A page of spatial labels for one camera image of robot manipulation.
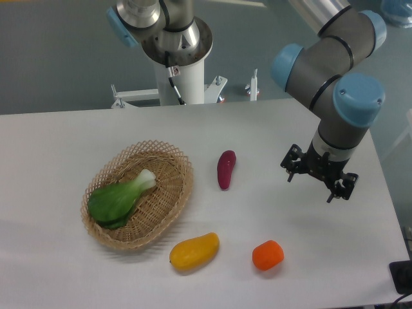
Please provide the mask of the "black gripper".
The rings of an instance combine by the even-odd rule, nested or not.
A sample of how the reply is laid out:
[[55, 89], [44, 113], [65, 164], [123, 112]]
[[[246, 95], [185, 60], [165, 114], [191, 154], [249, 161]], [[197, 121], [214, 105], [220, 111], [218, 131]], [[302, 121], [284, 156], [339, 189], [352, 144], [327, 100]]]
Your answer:
[[292, 144], [280, 166], [288, 174], [287, 182], [291, 182], [295, 174], [305, 174], [307, 166], [309, 175], [324, 182], [330, 190], [327, 203], [330, 203], [334, 198], [349, 200], [359, 175], [342, 172], [346, 160], [336, 162], [331, 161], [330, 157], [329, 152], [322, 156], [319, 155], [313, 144], [310, 144], [306, 153], [298, 145]]

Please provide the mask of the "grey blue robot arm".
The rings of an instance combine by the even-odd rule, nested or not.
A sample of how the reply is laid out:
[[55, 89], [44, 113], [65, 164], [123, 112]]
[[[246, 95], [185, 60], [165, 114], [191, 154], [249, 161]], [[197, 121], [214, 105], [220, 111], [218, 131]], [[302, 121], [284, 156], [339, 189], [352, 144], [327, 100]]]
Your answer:
[[[385, 99], [379, 81], [352, 68], [382, 46], [386, 24], [379, 14], [358, 12], [347, 1], [293, 1], [292, 6], [319, 40], [310, 48], [285, 46], [273, 60], [271, 76], [320, 123], [308, 150], [292, 145], [281, 166], [290, 176], [320, 180], [330, 198], [348, 200], [358, 176], [344, 167]], [[213, 38], [192, 1], [117, 1], [106, 17], [126, 46], [141, 45], [153, 62], [161, 105], [208, 101], [204, 60]]]

